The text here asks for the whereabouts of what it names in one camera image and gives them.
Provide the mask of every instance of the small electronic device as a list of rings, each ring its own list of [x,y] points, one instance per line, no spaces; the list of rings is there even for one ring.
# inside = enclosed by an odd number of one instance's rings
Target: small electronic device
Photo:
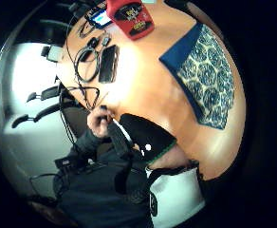
[[[113,45],[103,50],[99,75],[100,83],[112,83],[115,80],[118,59],[118,46]]]
[[[88,43],[87,43],[87,47],[90,47],[90,48],[96,48],[97,45],[99,44],[100,40],[96,37],[92,37]],[[80,58],[80,61],[81,62],[84,62],[86,61],[86,59],[89,57],[89,55],[91,54],[92,50],[88,50],[86,51]]]
[[[112,23],[104,9],[100,9],[89,18],[90,23],[97,29],[102,29]]]

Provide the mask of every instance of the red bottle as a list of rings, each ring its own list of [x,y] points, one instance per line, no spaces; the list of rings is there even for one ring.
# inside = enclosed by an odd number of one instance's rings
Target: red bottle
[[[140,0],[107,0],[106,13],[132,40],[150,33],[155,24]]]

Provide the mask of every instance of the patterned fabric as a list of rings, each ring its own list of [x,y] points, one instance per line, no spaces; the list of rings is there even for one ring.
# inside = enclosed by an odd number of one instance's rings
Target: patterned fabric
[[[224,129],[228,110],[233,106],[233,77],[223,49],[212,31],[205,25],[196,25],[165,54],[160,61],[170,69],[191,102],[197,121]],[[190,46],[186,58],[173,58]]]

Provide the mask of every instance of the black cable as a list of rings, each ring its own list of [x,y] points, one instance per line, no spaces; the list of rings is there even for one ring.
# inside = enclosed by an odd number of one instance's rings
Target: black cable
[[[70,29],[71,23],[72,23],[74,18],[75,18],[75,16],[71,17],[71,19],[70,19],[70,21],[68,23],[68,26],[67,26],[67,28],[65,30],[65,47],[66,47],[66,51],[67,51],[68,56],[69,56],[71,62],[73,63],[73,65],[74,65],[74,61],[73,61],[73,59],[71,57],[71,54],[70,54],[70,51],[69,51],[69,46],[68,46],[68,34],[69,34],[69,29]]]
[[[58,177],[60,179],[60,181],[62,182],[62,185],[64,185],[63,178],[58,174],[45,173],[45,174],[41,174],[41,175],[37,175],[37,176],[33,176],[33,177],[29,178],[30,185],[31,185],[31,187],[32,187],[32,189],[33,189],[33,191],[35,192],[36,195],[41,196],[39,194],[39,192],[36,190],[36,188],[34,187],[34,184],[33,184],[32,181],[36,180],[36,179],[39,179],[39,178],[42,178],[42,177],[51,177],[51,176]]]
[[[71,130],[70,130],[70,127],[69,127],[69,125],[68,125],[68,124],[66,123],[66,121],[65,121],[65,113],[64,113],[64,111],[63,111],[63,98],[64,98],[63,95],[64,95],[64,93],[65,93],[65,91],[62,90],[61,93],[60,93],[60,97],[59,97],[60,116],[61,116],[62,122],[63,122],[63,124],[64,124],[64,127],[65,127],[66,135],[67,135],[67,137],[69,138],[70,142],[71,142],[72,144],[74,144],[75,141],[74,141],[72,132],[71,132]]]
[[[97,104],[97,101],[98,101],[98,99],[100,97],[100,90],[97,87],[94,87],[94,86],[82,86],[82,87],[73,87],[73,86],[70,86],[67,89],[68,89],[68,91],[72,91],[72,90],[76,90],[76,89],[79,89],[79,90],[83,89],[84,91],[86,89],[94,89],[95,92],[96,92],[96,97],[95,97],[92,105],[90,105],[90,103],[89,103],[89,107],[88,107],[89,111],[91,111],[91,110],[93,110],[95,108],[95,106]]]
[[[96,60],[97,63],[96,63],[94,73],[89,77],[89,79],[84,79],[79,72],[79,64],[80,64],[80,61],[81,61],[83,55],[85,55],[87,51],[92,51],[92,53],[94,54],[94,59],[91,61],[87,61],[87,62],[93,62]],[[78,53],[76,54],[76,57],[77,58],[74,59],[74,71],[75,71],[77,78],[82,83],[88,84],[88,83],[92,82],[92,80],[95,79],[95,77],[98,75],[98,73],[100,71],[100,55],[99,55],[99,53],[92,47],[84,47],[78,51]]]

